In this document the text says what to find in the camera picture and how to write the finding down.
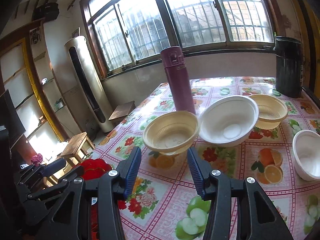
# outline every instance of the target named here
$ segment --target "beige bowl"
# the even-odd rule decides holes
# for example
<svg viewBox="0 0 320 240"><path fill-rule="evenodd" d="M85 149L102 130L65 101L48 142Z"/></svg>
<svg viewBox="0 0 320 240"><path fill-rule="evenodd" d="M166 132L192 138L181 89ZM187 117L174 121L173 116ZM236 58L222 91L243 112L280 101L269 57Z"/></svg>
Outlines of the beige bowl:
<svg viewBox="0 0 320 240"><path fill-rule="evenodd" d="M177 155L187 150L198 134L197 117L187 111L176 111L149 123L143 132L143 142L153 151Z"/></svg>
<svg viewBox="0 0 320 240"><path fill-rule="evenodd" d="M276 128L280 122L287 118L288 108L278 98L268 95L251 95L258 105L259 117L256 127L270 130Z"/></svg>

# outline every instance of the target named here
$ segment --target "bowl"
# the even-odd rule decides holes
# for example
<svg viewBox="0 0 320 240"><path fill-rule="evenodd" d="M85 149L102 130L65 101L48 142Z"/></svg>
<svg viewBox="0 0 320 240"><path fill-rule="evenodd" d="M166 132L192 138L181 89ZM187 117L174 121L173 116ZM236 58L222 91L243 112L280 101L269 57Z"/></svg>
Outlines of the bowl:
<svg viewBox="0 0 320 240"><path fill-rule="evenodd" d="M187 111L176 111L149 123L143 132L143 142L153 151L177 155L187 150L198 134L197 117Z"/></svg>
<svg viewBox="0 0 320 240"><path fill-rule="evenodd" d="M258 105L259 118L256 127L270 130L276 128L280 122L287 118L288 108L278 98L268 95L251 95Z"/></svg>
<svg viewBox="0 0 320 240"><path fill-rule="evenodd" d="M320 135L310 130L297 132L293 138L293 164L306 180L320 180Z"/></svg>
<svg viewBox="0 0 320 240"><path fill-rule="evenodd" d="M259 116L256 102L244 96L229 96L214 102L199 118L200 137L222 147L244 142Z"/></svg>

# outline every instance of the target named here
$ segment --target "windowsill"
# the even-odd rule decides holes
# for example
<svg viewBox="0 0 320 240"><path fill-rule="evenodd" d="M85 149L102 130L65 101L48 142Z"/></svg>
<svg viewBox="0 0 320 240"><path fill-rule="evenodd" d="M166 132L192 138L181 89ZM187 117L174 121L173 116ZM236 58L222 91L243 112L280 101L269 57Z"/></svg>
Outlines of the windowsill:
<svg viewBox="0 0 320 240"><path fill-rule="evenodd" d="M234 53L234 52L253 52L253 53L271 53L271 54L275 54L276 53L274 50L270 50L270 49L216 49L216 50L208 50L208 51L201 51L201 52L186 53L186 54L184 54L184 57L193 57L193 56L199 56L199 55L219 54L219 53ZM130 69L121 71L119 73L113 74L111 76L108 76L108 77L102 79L101 81L107 80L107 79L110 79L110 78L113 78L113 77L116 77L116 76L119 76L121 74L130 72L130 71L133 71L133 70L137 70L137 69L140 69L140 68L143 68L143 67L148 67L148 66L152 66L152 65L155 65L155 64L159 64L161 62L162 62L162 60L159 59L159 60L148 62L148 63L142 64L142 65L138 65L138 66L135 66L133 68L130 68Z"/></svg>

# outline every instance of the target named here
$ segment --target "black container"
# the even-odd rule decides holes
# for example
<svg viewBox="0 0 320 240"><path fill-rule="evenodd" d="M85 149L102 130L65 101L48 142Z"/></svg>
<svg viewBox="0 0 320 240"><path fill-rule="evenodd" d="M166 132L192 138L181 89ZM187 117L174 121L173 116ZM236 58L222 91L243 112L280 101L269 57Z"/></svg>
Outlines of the black container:
<svg viewBox="0 0 320 240"><path fill-rule="evenodd" d="M277 36L276 64L276 89L288 97L300 97L303 82L301 41Z"/></svg>

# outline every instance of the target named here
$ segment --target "floral tablecloth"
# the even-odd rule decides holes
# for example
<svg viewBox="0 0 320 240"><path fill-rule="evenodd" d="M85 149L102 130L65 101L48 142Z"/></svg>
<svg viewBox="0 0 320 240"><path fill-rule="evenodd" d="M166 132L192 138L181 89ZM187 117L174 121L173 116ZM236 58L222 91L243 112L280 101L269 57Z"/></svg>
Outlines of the floral tablecloth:
<svg viewBox="0 0 320 240"><path fill-rule="evenodd" d="M320 134L320 111L303 92L288 98L275 89L267 77L225 77L190 80L196 114L220 98L230 95L267 94L282 100L288 117L272 130L254 128L244 143L221 148L198 137L194 146L199 155L228 176L254 177L268 194L294 239L304 239L320 216L320 183L303 181L293 167L293 136L303 129ZM197 194L186 155L176 158L151 152L142 141L143 130L156 117L175 111L168 83L159 85L121 124L96 147L105 162L114 168L128 157L134 146L142 150L142 161L132 195L119 202L123 228L128 240L202 239L176 230L178 222L191 215ZM232 201L230 239L236 239L237 206Z"/></svg>

